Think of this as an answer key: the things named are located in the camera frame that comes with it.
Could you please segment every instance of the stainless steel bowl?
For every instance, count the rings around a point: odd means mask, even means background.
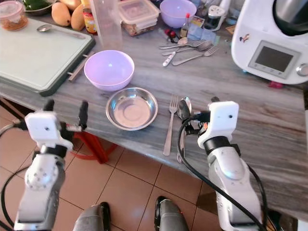
[[[57,0],[46,0],[47,2],[50,3],[49,6],[46,6],[42,9],[38,9],[38,10],[33,10],[33,11],[27,11],[25,10],[25,12],[27,13],[27,15],[29,16],[41,16],[41,15],[45,15],[45,14],[49,14],[51,13],[51,7],[52,5],[57,1]]]
[[[155,97],[142,88],[126,88],[113,94],[106,106],[106,115],[116,127],[134,131],[151,124],[158,107]]]

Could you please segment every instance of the cutting board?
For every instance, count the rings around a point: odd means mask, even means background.
[[[78,39],[61,31],[38,32],[44,22],[28,19],[18,31],[0,28],[0,81],[38,92],[53,94],[95,45],[92,36],[54,26],[62,31],[80,33]]]

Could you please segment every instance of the sticker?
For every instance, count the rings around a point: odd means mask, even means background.
[[[240,36],[241,42],[245,42],[246,40],[249,40],[249,34],[246,34],[244,37]]]

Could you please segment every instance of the appliance display screen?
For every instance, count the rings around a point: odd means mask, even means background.
[[[292,58],[293,55],[264,46],[256,63],[284,72]]]

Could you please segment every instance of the kitchen counter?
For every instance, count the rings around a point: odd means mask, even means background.
[[[50,22],[49,17],[41,20]],[[105,114],[105,105],[112,93],[95,88],[83,72],[74,83],[64,83],[50,97],[55,100],[54,109],[61,120],[76,123],[81,101],[87,100],[88,132],[187,172],[185,166],[177,162],[176,141],[180,128],[177,117],[173,124],[171,154],[162,155],[170,120],[171,94],[188,96],[194,111],[206,109],[213,96],[235,101],[240,111],[232,142],[239,145],[242,158],[262,179],[269,207],[308,220],[308,155],[302,91],[294,86],[269,88],[267,80],[243,73],[232,60],[230,34],[222,28],[219,35],[220,49],[213,56],[163,67],[166,57],[157,47],[167,42],[157,30],[134,38],[123,31],[123,51],[135,62],[129,86],[147,89],[158,102],[157,118],[145,129],[124,131],[113,126]],[[179,53],[174,60],[196,53]],[[0,82],[0,96],[35,110],[47,101],[37,93],[3,82]],[[197,146],[196,137],[186,139],[186,156],[207,176],[206,155]]]

